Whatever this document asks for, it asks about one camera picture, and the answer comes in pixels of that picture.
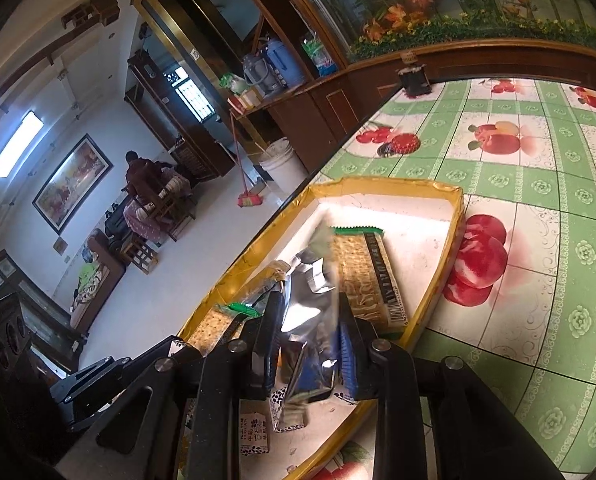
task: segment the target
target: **framed painting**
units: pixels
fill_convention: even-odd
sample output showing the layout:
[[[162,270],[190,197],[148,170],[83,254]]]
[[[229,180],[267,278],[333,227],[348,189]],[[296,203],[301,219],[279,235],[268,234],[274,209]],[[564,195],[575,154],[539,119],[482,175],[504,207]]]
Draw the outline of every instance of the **framed painting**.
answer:
[[[73,213],[111,168],[113,164],[85,135],[44,183],[33,206],[61,234]]]

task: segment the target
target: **table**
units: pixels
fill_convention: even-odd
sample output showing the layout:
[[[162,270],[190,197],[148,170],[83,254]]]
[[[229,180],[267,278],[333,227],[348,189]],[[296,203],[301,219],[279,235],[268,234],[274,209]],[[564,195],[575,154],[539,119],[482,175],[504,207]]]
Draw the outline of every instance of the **table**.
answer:
[[[366,142],[380,128],[385,138]],[[417,150],[380,155],[406,133]],[[502,223],[500,279],[475,306],[441,296],[414,354],[463,358],[559,469],[583,478],[596,466],[596,94],[514,78],[437,84],[415,100],[398,91],[313,182],[347,175],[454,184],[467,219]],[[371,471],[371,424],[329,471],[345,453]]]

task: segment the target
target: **person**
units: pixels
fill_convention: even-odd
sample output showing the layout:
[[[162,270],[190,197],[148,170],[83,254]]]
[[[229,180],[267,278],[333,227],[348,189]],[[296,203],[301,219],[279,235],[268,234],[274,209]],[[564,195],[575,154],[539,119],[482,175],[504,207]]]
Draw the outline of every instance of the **person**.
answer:
[[[129,165],[125,174],[127,180],[125,189],[135,200],[131,200],[125,206],[124,219],[134,233],[147,240],[159,243],[166,225],[164,222],[162,224],[158,223],[153,218],[144,218],[144,214],[138,215],[138,210],[150,202],[147,197],[152,196],[153,193],[159,194],[173,179],[181,184],[180,196],[189,196],[191,194],[191,184],[167,162],[140,158],[138,153],[133,151],[127,152],[125,159]]]

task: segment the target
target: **ceiling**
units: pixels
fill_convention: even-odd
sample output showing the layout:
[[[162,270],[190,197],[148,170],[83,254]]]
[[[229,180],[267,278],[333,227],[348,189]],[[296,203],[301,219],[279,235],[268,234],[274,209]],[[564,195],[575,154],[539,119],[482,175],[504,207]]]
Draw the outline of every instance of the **ceiling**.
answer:
[[[0,31],[0,84],[26,59],[67,30],[60,17],[88,0],[23,0]],[[117,0],[120,18],[97,24],[72,41],[59,56],[43,60],[0,99],[0,151],[28,110],[44,127],[9,177],[0,178],[0,235],[34,167],[56,149],[65,132],[102,102],[121,99],[130,50],[142,23],[129,0]],[[66,71],[66,76],[58,75]]]

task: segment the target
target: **white tile floor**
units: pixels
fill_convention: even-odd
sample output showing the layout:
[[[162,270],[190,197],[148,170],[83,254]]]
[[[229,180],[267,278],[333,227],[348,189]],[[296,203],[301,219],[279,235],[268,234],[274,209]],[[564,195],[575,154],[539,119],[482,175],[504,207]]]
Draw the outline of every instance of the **white tile floor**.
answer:
[[[198,186],[196,219],[176,243],[168,240],[159,248],[159,263],[148,276],[129,266],[95,318],[80,357],[81,368],[108,355],[136,357],[177,333],[285,198],[266,189],[262,205],[239,208],[240,193],[236,168]]]

